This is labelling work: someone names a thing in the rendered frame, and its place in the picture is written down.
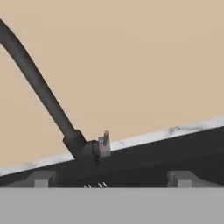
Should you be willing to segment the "black sink basin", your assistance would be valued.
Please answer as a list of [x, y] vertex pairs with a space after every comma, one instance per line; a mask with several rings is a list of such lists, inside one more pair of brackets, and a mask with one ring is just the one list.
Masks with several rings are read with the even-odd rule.
[[56, 171], [59, 187], [97, 182], [108, 187], [166, 187], [168, 171], [189, 171], [224, 186], [224, 127], [117, 150], [88, 170], [71, 160], [3, 175], [0, 187], [35, 171]]

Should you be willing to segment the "metal sink drain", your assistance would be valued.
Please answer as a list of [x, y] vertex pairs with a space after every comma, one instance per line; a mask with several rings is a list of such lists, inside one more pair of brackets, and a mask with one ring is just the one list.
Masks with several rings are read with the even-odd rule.
[[84, 188], [105, 188], [109, 187], [105, 182], [97, 182], [94, 184], [88, 183], [84, 185]]

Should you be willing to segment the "black sink faucet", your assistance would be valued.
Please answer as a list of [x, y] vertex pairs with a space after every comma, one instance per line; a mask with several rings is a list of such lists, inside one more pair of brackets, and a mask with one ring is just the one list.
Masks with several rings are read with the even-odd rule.
[[17, 64], [37, 97], [59, 127], [64, 136], [63, 143], [75, 160], [78, 163], [97, 163], [99, 157], [98, 142], [96, 140], [87, 141], [81, 131], [72, 125], [31, 56], [1, 18], [0, 44]]

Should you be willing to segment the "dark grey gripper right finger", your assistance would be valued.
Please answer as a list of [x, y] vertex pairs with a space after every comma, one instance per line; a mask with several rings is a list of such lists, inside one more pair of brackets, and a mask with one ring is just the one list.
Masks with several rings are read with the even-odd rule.
[[210, 182], [199, 178], [190, 171], [168, 171], [167, 172], [168, 187], [177, 188], [222, 188], [214, 182]]

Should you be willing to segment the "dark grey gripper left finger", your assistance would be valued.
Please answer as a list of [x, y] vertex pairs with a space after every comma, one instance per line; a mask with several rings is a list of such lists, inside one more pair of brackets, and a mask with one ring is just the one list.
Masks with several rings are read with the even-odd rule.
[[35, 171], [26, 179], [6, 185], [6, 187], [55, 187], [58, 185], [56, 171]]

